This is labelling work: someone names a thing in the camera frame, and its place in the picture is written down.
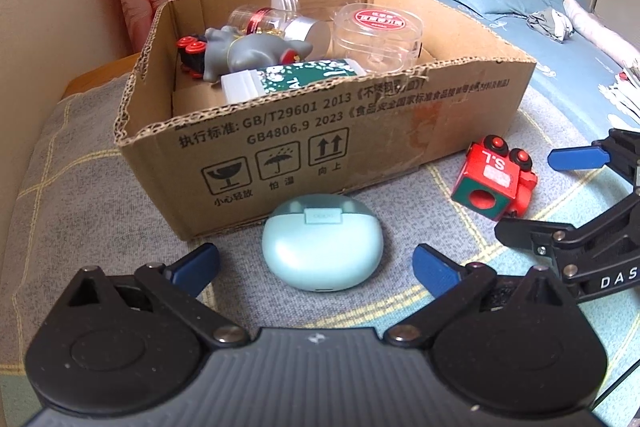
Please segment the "white rolled cloth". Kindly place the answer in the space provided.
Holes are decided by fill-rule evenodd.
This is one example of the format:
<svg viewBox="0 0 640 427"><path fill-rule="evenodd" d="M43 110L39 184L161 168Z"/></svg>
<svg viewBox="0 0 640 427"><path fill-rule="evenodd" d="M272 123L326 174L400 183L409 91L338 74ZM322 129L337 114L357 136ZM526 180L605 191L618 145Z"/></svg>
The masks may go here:
<svg viewBox="0 0 640 427"><path fill-rule="evenodd" d="M639 69L639 50L615 31L604 26L576 0L563 0L563 9L573 27L597 48L626 69Z"/></svg>

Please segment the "black toy train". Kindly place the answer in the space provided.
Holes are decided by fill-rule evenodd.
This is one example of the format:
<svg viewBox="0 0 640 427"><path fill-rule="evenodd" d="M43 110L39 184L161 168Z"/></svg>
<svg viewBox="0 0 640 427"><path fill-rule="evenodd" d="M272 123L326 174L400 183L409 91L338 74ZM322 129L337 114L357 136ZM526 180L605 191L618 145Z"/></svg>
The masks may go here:
<svg viewBox="0 0 640 427"><path fill-rule="evenodd" d="M200 35L187 35L176 42L180 57L180 68L195 80L201 80L204 75L204 56L206 39Z"/></svg>

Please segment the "grey green checkered blanket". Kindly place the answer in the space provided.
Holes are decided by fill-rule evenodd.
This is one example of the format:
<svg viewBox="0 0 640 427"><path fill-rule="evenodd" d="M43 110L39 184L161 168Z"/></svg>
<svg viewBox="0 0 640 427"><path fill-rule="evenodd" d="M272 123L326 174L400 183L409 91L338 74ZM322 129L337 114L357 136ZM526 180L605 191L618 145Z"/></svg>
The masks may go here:
<svg viewBox="0 0 640 427"><path fill-rule="evenodd" d="M32 152L14 205L1 269L1 419L19 426L38 411L24 374L24 352L77 270L99 265L129 274L148 261L169 263L189 245L172 233L113 143L124 80L58 103ZM581 225L628 194L606 169L556 172L549 150L582 136L535 90L525 93L508 133L533 155L539 183L530 217ZM411 270L421 243L460 263L488 263L504 274L524 273L532 257L507 251L491 221L455 204L450 188L461 160L451 156L360 192L385 234L382 265L363 285L336 294L309 294L284 285L260 253L262 230L216 235L222 269L203 300L246 327L369 326L387 329L427 303Z"/></svg>

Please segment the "brown cardboard box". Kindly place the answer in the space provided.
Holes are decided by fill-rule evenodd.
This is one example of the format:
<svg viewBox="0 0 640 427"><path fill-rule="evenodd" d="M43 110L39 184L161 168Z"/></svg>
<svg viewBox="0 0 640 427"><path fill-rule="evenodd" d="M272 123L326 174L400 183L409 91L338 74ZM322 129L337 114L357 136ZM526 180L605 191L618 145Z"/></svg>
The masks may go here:
<svg viewBox="0 0 640 427"><path fill-rule="evenodd" d="M114 140L180 239L257 221L286 200L399 176L505 134L536 62L476 18L437 0L366 0L423 20L419 60L228 105L196 98L179 38L222 26L242 4L170 0L156 12L114 122Z"/></svg>

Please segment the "clear bottle of gold capsules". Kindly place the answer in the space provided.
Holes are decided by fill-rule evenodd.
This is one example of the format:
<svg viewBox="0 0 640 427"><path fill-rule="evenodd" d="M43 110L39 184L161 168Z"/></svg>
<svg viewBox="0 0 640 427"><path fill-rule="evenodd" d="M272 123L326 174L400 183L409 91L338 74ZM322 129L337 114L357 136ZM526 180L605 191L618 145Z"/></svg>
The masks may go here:
<svg viewBox="0 0 640 427"><path fill-rule="evenodd" d="M324 20L314 20L296 12L241 5L228 17L228 25L243 34L273 34L285 40L303 40L312 45L308 60L319 60L329 51L331 29Z"/></svg>

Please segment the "clear round red-label container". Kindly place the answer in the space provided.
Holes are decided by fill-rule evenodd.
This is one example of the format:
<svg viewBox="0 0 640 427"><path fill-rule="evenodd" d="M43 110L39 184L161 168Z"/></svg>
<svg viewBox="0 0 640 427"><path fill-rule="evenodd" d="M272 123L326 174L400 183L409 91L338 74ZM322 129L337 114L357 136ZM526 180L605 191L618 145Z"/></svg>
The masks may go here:
<svg viewBox="0 0 640 427"><path fill-rule="evenodd" d="M366 72L390 74L416 65L424 23L416 15L387 6L353 3L334 16L332 53L350 58Z"/></svg>

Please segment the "crumpled grey cloth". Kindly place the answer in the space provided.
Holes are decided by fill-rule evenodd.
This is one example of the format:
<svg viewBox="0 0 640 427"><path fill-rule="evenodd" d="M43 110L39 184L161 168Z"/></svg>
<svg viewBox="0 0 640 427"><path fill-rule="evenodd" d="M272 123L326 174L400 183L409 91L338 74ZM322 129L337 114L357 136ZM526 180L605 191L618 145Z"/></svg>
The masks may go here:
<svg viewBox="0 0 640 427"><path fill-rule="evenodd" d="M565 41L574 32L574 26L570 19L552 8L529 14L526 17L526 23L533 30L556 42Z"/></svg>

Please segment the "mint green earbuds case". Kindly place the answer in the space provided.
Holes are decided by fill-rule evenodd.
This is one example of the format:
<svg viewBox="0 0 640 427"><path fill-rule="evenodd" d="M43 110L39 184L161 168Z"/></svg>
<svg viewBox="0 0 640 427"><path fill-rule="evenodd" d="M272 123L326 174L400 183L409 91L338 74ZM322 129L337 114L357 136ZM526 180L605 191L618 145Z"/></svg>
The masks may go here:
<svg viewBox="0 0 640 427"><path fill-rule="evenodd" d="M381 263L384 237L374 212L343 195L311 194L279 205L262 230L262 257L281 281L301 291L344 291Z"/></svg>

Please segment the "red toy train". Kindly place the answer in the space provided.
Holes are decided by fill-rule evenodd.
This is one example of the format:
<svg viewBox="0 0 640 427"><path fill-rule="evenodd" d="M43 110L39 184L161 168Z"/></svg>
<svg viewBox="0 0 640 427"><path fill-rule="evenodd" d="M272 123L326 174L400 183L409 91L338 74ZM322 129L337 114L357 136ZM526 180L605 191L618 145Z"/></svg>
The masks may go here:
<svg viewBox="0 0 640 427"><path fill-rule="evenodd" d="M532 156L511 148L502 136L488 134L466 151L451 199L490 220L521 218L537 183Z"/></svg>

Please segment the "grey cartoon animal figurine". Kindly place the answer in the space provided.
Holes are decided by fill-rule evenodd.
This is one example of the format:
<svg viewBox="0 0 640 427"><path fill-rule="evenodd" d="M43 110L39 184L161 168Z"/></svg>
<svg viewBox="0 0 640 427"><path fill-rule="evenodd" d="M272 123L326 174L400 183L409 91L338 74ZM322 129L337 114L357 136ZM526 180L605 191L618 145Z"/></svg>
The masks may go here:
<svg viewBox="0 0 640 427"><path fill-rule="evenodd" d="M207 28L204 34L203 80L216 82L230 72L299 62L314 47L304 40L286 40L278 35L242 35L232 26Z"/></svg>

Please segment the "blue floral bedsheet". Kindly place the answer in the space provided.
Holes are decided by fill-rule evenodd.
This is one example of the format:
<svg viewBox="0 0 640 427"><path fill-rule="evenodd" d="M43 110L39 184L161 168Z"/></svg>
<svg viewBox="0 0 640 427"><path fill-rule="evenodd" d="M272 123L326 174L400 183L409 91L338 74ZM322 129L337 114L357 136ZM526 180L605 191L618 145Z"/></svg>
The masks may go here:
<svg viewBox="0 0 640 427"><path fill-rule="evenodd" d="M556 42L530 29L523 17L506 15L486 20L456 0L438 1L476 18L535 57L537 65L530 85L588 140L602 138L611 128L639 129L638 121L605 96L620 66L581 35Z"/></svg>

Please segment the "medical cotton swabs container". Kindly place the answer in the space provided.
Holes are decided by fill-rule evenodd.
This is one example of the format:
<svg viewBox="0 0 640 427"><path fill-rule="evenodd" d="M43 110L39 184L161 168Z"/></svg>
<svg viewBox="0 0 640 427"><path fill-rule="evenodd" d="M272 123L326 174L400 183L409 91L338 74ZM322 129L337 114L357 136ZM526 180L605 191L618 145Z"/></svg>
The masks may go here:
<svg viewBox="0 0 640 427"><path fill-rule="evenodd" d="M221 87L227 103L236 104L271 93L296 90L319 81L366 74L351 58L334 58L232 72L221 77Z"/></svg>

